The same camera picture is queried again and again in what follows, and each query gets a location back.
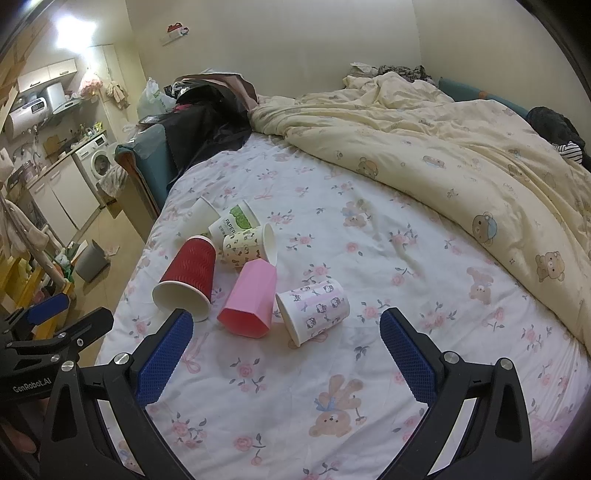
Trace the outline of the red ribbed paper cup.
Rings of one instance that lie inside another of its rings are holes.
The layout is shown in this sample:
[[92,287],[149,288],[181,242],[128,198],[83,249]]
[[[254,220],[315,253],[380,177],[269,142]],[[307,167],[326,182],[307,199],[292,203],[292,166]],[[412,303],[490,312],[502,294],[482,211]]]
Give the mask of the red ribbed paper cup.
[[152,290],[162,311],[186,310],[195,323],[206,320],[211,310],[216,250],[205,236],[187,239]]

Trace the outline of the yellow wooden shelf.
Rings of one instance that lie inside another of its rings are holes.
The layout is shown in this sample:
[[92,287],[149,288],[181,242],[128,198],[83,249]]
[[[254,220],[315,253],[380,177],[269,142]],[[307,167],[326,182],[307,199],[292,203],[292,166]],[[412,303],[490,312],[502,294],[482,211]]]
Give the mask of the yellow wooden shelf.
[[[31,267],[25,260],[1,254],[1,319],[18,308],[34,306],[49,298],[43,286],[48,275],[40,267]],[[70,307],[54,315],[41,326],[33,328],[35,340],[51,338],[66,320]]]

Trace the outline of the grey trash bin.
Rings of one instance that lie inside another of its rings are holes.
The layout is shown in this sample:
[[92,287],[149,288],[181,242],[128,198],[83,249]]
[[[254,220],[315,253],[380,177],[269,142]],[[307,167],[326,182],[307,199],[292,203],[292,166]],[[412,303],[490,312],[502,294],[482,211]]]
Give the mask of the grey trash bin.
[[91,240],[77,258],[74,270],[84,282],[90,283],[109,265],[106,252],[95,240]]

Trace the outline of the green label paper cup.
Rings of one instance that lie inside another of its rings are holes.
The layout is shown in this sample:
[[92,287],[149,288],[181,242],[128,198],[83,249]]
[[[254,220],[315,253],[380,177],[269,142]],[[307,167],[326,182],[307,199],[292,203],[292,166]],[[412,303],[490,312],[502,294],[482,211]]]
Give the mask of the green label paper cup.
[[259,226],[259,219],[249,204],[242,200],[222,213],[221,217],[208,227],[208,232],[215,243],[220,243],[225,236],[257,226]]

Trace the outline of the white kitchen cabinet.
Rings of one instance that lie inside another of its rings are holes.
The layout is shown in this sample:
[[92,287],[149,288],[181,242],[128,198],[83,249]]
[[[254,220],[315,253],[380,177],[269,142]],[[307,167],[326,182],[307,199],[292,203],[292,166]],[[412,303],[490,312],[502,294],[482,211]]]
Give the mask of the white kitchen cabinet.
[[27,190],[56,238],[67,245],[93,220],[100,204],[71,155],[56,162]]

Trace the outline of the kitty pattern paper cup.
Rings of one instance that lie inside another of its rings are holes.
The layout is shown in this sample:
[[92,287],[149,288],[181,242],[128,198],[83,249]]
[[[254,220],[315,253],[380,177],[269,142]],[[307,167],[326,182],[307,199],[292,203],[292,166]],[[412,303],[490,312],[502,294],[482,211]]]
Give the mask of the kitty pattern paper cup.
[[297,347],[324,334],[351,313],[348,295],[335,279],[277,293],[276,304]]

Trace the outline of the yellow cartoon paper cup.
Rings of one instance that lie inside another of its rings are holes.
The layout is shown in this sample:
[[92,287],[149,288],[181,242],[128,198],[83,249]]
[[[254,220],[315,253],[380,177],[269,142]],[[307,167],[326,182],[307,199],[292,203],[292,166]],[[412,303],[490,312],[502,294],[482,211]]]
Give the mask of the yellow cartoon paper cup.
[[276,237],[270,223],[249,228],[224,237],[222,254],[236,269],[242,269],[249,261],[263,259],[276,266]]

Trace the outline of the white plastic bag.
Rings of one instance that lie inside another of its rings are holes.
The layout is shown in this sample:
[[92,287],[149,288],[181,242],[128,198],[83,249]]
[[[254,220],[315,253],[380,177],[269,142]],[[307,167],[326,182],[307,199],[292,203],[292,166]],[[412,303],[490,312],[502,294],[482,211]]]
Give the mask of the white plastic bag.
[[137,116],[141,120],[147,116],[166,114],[173,110],[175,100],[160,90],[158,83],[149,78],[137,103]]

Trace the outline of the black jacket on bed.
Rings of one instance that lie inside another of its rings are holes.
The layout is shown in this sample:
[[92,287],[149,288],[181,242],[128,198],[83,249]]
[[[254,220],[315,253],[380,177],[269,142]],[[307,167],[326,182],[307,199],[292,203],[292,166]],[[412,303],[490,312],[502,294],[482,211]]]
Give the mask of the black jacket on bed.
[[165,88],[174,100],[160,124],[176,178],[225,150],[238,150],[252,134],[249,112],[259,98],[238,73],[183,75]]

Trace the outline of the floral white bed sheet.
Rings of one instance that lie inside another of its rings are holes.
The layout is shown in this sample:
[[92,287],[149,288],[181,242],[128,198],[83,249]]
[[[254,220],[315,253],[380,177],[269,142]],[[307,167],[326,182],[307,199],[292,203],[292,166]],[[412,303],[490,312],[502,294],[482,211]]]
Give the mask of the floral white bed sheet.
[[280,291],[335,280],[349,297],[338,326],[294,345],[276,316],[260,339],[199,322],[148,413],[197,479],[374,479],[426,408],[384,346],[397,307],[443,350],[517,367],[533,456],[547,456],[590,388],[590,361],[554,314],[462,229],[387,186],[252,135],[191,167],[171,188],[114,314],[100,362],[130,352],[165,315],[152,289],[192,204],[249,203],[276,234]]

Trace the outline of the plain white paper cup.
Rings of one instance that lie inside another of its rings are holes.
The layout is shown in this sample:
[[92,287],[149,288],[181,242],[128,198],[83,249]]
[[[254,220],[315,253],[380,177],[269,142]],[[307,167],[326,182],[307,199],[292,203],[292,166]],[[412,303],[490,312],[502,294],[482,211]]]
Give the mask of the plain white paper cup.
[[184,241],[195,235],[206,235],[208,228],[221,217],[211,202],[198,198],[181,220],[179,238]]

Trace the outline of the yellow bear pattern duvet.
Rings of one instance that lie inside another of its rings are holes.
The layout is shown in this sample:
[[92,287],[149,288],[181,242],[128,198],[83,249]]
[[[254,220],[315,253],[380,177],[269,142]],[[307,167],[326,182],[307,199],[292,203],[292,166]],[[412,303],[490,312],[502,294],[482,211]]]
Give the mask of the yellow bear pattern duvet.
[[395,73],[263,97],[256,132],[399,190],[454,221],[570,333],[590,340],[590,175],[494,100]]

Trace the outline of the white washing machine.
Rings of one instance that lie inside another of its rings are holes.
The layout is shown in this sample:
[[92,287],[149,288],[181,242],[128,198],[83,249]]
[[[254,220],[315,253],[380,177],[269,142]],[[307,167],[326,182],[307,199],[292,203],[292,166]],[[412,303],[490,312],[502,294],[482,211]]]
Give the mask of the white washing machine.
[[105,133],[94,135],[72,151],[72,158],[90,187],[101,208],[106,206],[105,197],[99,192],[99,182],[115,165],[116,145],[109,141]]

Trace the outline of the white water heater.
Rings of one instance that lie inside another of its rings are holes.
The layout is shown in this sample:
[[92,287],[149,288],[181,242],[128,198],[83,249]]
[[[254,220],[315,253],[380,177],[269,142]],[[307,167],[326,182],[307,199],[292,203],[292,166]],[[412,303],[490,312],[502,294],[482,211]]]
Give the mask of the white water heater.
[[50,114],[46,100],[41,97],[13,110],[9,113],[5,132],[10,139],[14,139],[33,126],[43,123]]

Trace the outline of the pink faceted plastic cup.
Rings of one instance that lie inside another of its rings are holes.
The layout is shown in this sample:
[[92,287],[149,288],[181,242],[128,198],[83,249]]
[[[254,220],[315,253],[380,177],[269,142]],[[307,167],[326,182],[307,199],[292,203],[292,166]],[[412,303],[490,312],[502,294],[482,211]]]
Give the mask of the pink faceted plastic cup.
[[246,263],[217,319],[230,333],[259,339],[270,332],[276,267],[263,259]]

